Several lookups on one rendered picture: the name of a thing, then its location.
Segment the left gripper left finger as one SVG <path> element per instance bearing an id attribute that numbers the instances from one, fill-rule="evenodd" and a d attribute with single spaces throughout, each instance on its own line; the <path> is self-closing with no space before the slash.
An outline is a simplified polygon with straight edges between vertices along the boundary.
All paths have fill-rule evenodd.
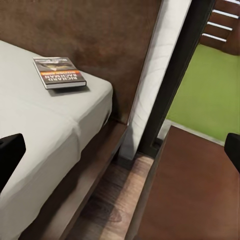
<path id="1" fill-rule="evenodd" d="M 22 133 L 0 138 L 0 193 L 26 152 Z"/>

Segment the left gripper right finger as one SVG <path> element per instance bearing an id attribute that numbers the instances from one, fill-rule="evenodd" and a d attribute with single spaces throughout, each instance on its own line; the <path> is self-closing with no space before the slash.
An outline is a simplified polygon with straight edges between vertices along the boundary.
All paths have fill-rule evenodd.
<path id="1" fill-rule="evenodd" d="M 240 173 L 240 135 L 229 133 L 227 135 L 224 151 Z"/>

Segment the hardback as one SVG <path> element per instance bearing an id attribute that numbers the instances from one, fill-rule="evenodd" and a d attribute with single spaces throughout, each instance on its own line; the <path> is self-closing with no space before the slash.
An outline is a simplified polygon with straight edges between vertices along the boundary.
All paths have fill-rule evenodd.
<path id="1" fill-rule="evenodd" d="M 68 57 L 33 57 L 46 90 L 86 86 L 87 81 Z"/>

